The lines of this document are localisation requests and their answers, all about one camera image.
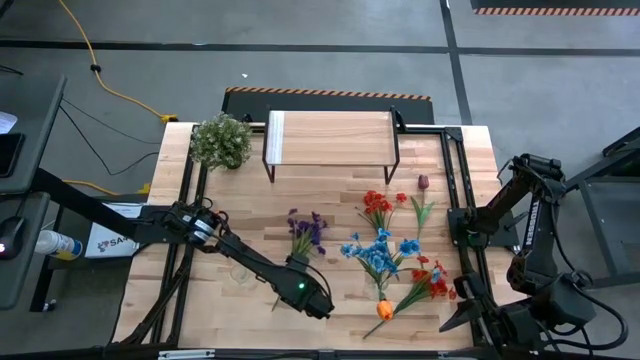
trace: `red tulip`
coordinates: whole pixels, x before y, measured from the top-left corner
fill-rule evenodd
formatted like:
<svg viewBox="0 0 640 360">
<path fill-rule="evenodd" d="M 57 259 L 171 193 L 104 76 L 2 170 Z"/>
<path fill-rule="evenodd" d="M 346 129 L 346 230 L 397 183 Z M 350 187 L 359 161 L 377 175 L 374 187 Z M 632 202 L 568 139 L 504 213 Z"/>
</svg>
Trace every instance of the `red tulip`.
<svg viewBox="0 0 640 360">
<path fill-rule="evenodd" d="M 429 188 L 429 177 L 427 175 L 418 176 L 418 189 L 426 190 Z"/>
</svg>

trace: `orange and black stripe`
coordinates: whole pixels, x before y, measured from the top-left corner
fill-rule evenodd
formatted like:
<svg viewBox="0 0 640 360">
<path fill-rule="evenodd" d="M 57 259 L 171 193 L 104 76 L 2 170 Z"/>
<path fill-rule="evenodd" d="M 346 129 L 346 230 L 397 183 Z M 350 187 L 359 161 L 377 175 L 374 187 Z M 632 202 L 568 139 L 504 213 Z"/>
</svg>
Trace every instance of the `orange and black stripe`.
<svg viewBox="0 0 640 360">
<path fill-rule="evenodd" d="M 305 89 L 281 89 L 281 88 L 263 88 L 251 86 L 233 86 L 228 87 L 225 93 L 230 92 L 250 92 L 250 93 L 272 93 L 272 94 L 299 94 L 299 95 L 320 95 L 320 96 L 354 96 L 369 98 L 385 98 L 385 99 L 410 99 L 410 100 L 426 100 L 431 101 L 431 96 L 425 95 L 408 95 L 408 94 L 391 94 L 376 92 L 358 92 L 358 91 L 338 91 L 338 90 L 305 90 Z"/>
<path fill-rule="evenodd" d="M 483 7 L 478 15 L 544 15 L 544 16 L 638 16 L 640 8 L 500 8 Z"/>
</svg>

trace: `orange flower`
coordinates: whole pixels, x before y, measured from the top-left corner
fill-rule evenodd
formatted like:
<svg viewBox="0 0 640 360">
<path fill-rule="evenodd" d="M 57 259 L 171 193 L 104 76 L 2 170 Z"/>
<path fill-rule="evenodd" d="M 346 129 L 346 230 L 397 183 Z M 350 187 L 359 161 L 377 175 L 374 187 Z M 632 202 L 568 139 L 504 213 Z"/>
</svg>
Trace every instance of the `orange flower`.
<svg viewBox="0 0 640 360">
<path fill-rule="evenodd" d="M 388 300 L 381 300 L 376 310 L 378 311 L 380 319 L 384 321 L 389 321 L 393 318 L 393 306 Z"/>
<path fill-rule="evenodd" d="M 396 201 L 398 204 L 404 203 L 407 201 L 407 195 L 405 195 L 405 193 L 398 193 L 398 195 L 396 195 Z"/>
</svg>

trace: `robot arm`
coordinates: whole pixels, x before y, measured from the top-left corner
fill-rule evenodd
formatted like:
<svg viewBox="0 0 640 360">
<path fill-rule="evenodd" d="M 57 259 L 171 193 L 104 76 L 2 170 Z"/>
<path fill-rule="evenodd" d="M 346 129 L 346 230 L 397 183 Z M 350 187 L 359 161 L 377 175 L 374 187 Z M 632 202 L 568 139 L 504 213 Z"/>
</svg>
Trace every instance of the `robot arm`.
<svg viewBox="0 0 640 360">
<path fill-rule="evenodd" d="M 467 209 L 463 230 L 469 234 L 495 234 L 500 219 L 524 196 L 531 204 L 523 246 L 512 260 L 507 280 L 527 299 L 498 306 L 487 294 L 480 276 L 471 272 L 454 280 L 465 300 L 441 328 L 447 331 L 468 321 L 477 321 L 486 345 L 499 357 L 503 345 L 542 350 L 540 333 L 557 325 L 583 327 L 595 317 L 593 304 L 581 295 L 584 279 L 558 274 L 553 260 L 557 201 L 564 195 L 564 174 L 558 160 L 523 154 L 513 158 L 513 178 L 484 207 Z"/>
</svg>

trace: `concrete floor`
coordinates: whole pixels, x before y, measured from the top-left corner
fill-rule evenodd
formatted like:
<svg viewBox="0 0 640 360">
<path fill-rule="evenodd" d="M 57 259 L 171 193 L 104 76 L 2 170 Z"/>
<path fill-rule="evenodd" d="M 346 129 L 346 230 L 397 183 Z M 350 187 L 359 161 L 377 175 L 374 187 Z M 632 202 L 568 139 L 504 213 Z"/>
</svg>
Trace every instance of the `concrete floor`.
<svg viewBox="0 0 640 360">
<path fill-rule="evenodd" d="M 66 2 L 96 41 L 447 45 L 438 0 Z M 640 48 L 640 18 L 477 16 L 469 1 L 450 3 L 459 46 Z M 0 20 L 0 38 L 80 36 L 57 2 L 31 0 L 17 1 Z M 446 54 L 98 51 L 97 56 L 112 87 L 185 121 L 215 115 L 224 88 L 251 85 L 431 95 L 438 124 L 461 123 Z M 0 48 L 0 63 L 26 74 L 64 73 L 69 78 L 65 97 L 74 104 L 131 135 L 150 141 L 162 136 L 163 126 L 156 118 L 99 88 L 88 70 L 86 51 Z M 473 123 L 489 126 L 499 164 L 530 152 L 561 159 L 571 176 L 597 161 L 604 146 L 640 124 L 638 57 L 465 55 L 461 65 Z M 123 140 L 71 111 L 113 169 L 157 149 Z M 62 116 L 43 160 L 44 167 L 61 178 L 92 181 L 120 193 L 135 192 L 150 182 L 154 162 L 149 159 L 109 177 Z M 518 210 L 526 207 L 519 205 Z M 559 232 L 577 267 L 595 276 L 604 274 L 577 193 L 563 202 Z M 32 266 L 27 295 L 40 261 L 36 258 Z M 56 311 L 27 313 L 25 304 L 0 312 L 0 353 L 106 343 L 127 272 L 122 268 L 57 274 L 50 293 L 59 301 Z M 606 354 L 636 358 L 640 285 L 592 294 L 618 309 L 631 329 L 629 340 Z M 588 332 L 593 343 L 604 343 L 617 336 L 618 325 L 599 311 Z"/>
</svg>

